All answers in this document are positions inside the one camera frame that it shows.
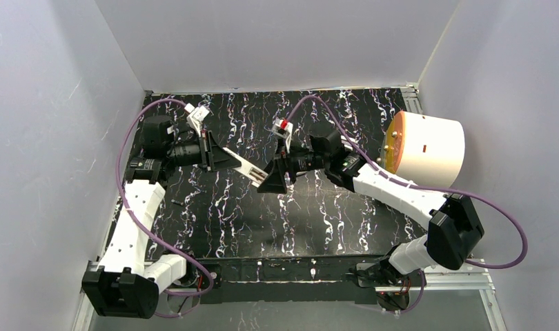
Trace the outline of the slim white remote control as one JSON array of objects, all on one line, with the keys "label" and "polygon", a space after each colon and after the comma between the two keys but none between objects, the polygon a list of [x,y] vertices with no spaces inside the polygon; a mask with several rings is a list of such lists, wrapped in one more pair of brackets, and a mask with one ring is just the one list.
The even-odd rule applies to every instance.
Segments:
[{"label": "slim white remote control", "polygon": [[248,178],[251,181],[251,184],[256,188],[258,188],[263,180],[265,180],[265,178],[268,176],[265,171],[258,168],[255,164],[251,163],[247,159],[239,156],[231,149],[224,147],[224,150],[241,163],[241,165],[234,168],[234,170]]}]

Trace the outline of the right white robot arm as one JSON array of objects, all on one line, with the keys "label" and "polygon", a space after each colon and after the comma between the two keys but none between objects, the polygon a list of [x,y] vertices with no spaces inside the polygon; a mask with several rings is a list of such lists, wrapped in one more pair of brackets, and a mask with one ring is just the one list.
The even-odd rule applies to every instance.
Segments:
[{"label": "right white robot arm", "polygon": [[310,148],[278,140],[259,193],[285,194],[299,173],[323,169],[336,186],[395,208],[426,229],[424,236],[396,245],[374,266],[361,271],[363,277],[393,281],[432,265],[457,270],[481,240],[484,230],[469,197],[398,185],[346,146],[337,131],[309,138]]}]

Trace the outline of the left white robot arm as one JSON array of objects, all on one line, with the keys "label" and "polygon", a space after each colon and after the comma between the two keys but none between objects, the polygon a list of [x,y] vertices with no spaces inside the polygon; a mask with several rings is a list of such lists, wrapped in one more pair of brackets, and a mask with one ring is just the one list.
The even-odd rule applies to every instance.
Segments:
[{"label": "left white robot arm", "polygon": [[152,116],[141,123],[141,150],[127,163],[125,176],[117,179],[124,191],[117,225],[97,269],[85,272],[81,282],[100,316],[148,319],[160,294],[187,277],[187,258],[171,248],[145,264],[149,233],[175,169],[197,165],[214,172],[241,165],[203,129],[202,120],[189,116],[187,121],[185,131],[192,135],[183,141],[170,117]]}]

